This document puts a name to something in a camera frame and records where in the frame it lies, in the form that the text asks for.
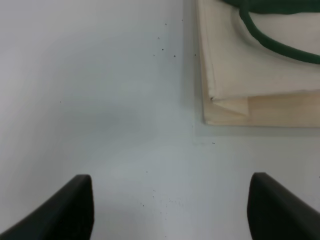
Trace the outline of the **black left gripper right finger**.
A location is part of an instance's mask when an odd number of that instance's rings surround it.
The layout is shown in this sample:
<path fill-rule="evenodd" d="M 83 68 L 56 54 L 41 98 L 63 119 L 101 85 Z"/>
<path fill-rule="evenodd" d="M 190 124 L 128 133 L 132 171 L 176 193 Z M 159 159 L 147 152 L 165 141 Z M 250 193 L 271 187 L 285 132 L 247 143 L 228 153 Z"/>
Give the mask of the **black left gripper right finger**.
<path fill-rule="evenodd" d="M 320 213 L 265 172 L 251 177 L 247 220 L 253 240 L 320 238 Z"/>

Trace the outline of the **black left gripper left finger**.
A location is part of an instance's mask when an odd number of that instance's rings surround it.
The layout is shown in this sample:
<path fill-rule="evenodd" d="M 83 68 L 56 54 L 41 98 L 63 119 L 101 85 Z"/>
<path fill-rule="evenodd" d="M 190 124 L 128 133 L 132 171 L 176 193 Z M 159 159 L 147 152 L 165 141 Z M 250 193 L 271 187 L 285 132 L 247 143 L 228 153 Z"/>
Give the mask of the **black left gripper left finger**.
<path fill-rule="evenodd" d="M 40 207 L 0 234 L 2 240 L 89 240 L 95 222 L 92 178 L 73 177 Z"/>

